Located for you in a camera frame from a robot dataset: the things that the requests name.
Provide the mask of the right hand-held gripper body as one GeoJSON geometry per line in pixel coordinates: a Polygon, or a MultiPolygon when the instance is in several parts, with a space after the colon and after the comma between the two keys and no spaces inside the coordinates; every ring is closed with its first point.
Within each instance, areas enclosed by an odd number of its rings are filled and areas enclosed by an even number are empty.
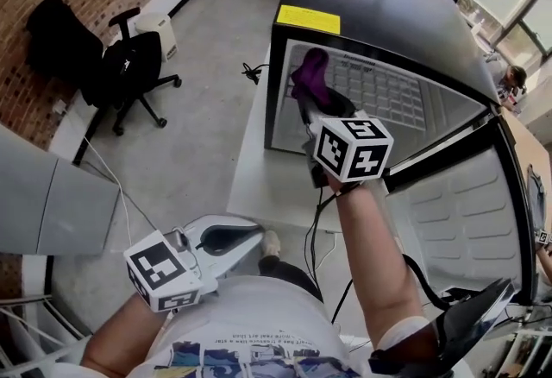
{"type": "Polygon", "coordinates": [[[317,107],[301,119],[309,137],[303,150],[315,188],[326,187],[328,175],[343,184],[381,177],[394,139],[379,119],[364,110],[331,117],[317,107]]]}

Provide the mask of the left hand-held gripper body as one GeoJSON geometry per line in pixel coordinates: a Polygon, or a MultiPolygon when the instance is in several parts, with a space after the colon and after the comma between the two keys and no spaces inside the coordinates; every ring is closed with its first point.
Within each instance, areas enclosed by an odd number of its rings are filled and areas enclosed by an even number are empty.
{"type": "Polygon", "coordinates": [[[166,234],[154,231],[126,249],[123,257],[130,281],[153,312],[194,306],[219,286],[180,227],[166,234]]]}

